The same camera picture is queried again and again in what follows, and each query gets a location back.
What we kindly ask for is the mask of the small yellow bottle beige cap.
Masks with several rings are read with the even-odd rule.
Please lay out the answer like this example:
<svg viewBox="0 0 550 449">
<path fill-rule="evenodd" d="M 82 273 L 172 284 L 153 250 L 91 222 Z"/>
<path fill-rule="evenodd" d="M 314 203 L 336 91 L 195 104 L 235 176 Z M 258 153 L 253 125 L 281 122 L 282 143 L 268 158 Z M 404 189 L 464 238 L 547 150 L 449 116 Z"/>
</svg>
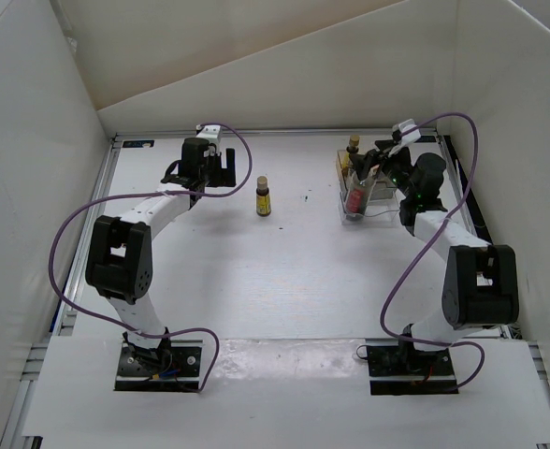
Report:
<svg viewBox="0 0 550 449">
<path fill-rule="evenodd" d="M 345 150 L 345 154 L 342 158 L 341 168 L 343 170 L 347 170 L 350 165 L 350 155 L 358 153 L 359 150 L 359 142 L 360 142 L 360 136 L 359 135 L 351 135 L 349 137 L 349 142 Z"/>
</svg>

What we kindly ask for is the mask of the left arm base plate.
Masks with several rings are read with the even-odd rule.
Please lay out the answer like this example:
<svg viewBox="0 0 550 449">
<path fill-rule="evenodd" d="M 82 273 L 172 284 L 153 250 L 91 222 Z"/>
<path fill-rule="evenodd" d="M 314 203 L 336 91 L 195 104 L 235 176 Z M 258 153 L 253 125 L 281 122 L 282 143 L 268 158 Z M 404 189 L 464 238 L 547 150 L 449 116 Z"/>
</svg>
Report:
<svg viewBox="0 0 550 449">
<path fill-rule="evenodd" d="M 193 393 L 199 388 L 203 342 L 172 340 L 159 358 L 122 343 L 113 390 L 117 392 Z"/>
</svg>

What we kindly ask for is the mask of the tall dark sauce bottle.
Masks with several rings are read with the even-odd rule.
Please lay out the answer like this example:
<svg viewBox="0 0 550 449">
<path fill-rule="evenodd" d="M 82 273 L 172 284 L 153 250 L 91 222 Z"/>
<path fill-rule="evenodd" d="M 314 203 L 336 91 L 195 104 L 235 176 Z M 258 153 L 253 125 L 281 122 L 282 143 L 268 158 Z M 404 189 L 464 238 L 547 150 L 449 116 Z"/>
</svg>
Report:
<svg viewBox="0 0 550 449">
<path fill-rule="evenodd" d="M 372 177 L 360 180 L 355 172 L 352 173 L 344 200 L 344 212 L 347 220 L 360 221 L 364 218 L 374 183 Z"/>
</svg>

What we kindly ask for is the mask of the small yellow bottle brown cap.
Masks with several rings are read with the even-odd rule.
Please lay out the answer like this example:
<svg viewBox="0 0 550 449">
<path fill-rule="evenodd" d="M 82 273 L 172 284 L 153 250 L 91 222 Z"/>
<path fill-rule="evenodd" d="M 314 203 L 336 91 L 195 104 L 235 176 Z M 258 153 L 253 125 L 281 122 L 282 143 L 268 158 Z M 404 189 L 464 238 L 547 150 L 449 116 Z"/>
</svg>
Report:
<svg viewBox="0 0 550 449">
<path fill-rule="evenodd" d="M 259 176 L 256 181 L 256 213 L 261 217 L 271 214 L 268 178 Z"/>
</svg>

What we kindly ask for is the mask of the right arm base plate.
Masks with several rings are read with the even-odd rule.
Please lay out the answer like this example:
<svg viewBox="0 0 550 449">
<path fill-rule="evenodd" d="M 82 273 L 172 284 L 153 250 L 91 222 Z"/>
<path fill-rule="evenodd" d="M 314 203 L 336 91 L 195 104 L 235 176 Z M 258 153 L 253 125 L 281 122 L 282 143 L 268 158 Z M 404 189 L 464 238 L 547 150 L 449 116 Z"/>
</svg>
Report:
<svg viewBox="0 0 550 449">
<path fill-rule="evenodd" d="M 368 365 L 372 396 L 456 395 L 456 374 L 449 350 L 416 351 L 411 343 L 363 344 L 355 356 Z"/>
</svg>

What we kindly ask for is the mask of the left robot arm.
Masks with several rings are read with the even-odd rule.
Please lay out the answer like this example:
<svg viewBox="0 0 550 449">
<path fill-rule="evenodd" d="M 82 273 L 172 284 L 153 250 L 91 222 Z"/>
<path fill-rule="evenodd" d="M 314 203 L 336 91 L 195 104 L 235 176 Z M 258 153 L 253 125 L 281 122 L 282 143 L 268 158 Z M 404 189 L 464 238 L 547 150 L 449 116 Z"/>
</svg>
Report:
<svg viewBox="0 0 550 449">
<path fill-rule="evenodd" d="M 102 215 L 94 222 L 85 270 L 86 282 L 105 297 L 121 321 L 131 328 L 127 343 L 141 350 L 139 363 L 151 374 L 168 370 L 172 353 L 165 346 L 167 328 L 150 300 L 152 240 L 178 216 L 190 210 L 208 187 L 234 187 L 235 151 L 221 154 L 222 129 L 202 127 L 186 138 L 181 158 L 168 166 L 156 189 L 117 216 Z"/>
</svg>

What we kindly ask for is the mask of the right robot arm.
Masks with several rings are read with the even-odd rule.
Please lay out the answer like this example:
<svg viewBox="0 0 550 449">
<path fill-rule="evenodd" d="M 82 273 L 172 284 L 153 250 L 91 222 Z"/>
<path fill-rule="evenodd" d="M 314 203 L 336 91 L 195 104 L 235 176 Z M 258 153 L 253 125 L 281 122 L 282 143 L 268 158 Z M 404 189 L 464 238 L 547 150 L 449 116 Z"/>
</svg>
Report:
<svg viewBox="0 0 550 449">
<path fill-rule="evenodd" d="M 428 364 L 429 352 L 480 330 L 516 322 L 516 258 L 510 246 L 493 245 L 452 220 L 440 199 L 446 170 L 440 156 L 426 152 L 413 160 L 408 148 L 391 154 L 385 145 L 380 140 L 376 149 L 351 156 L 356 173 L 377 168 L 403 193 L 401 224 L 446 264 L 440 307 L 407 325 L 398 337 L 404 344 L 396 350 L 397 365 L 415 374 Z"/>
</svg>

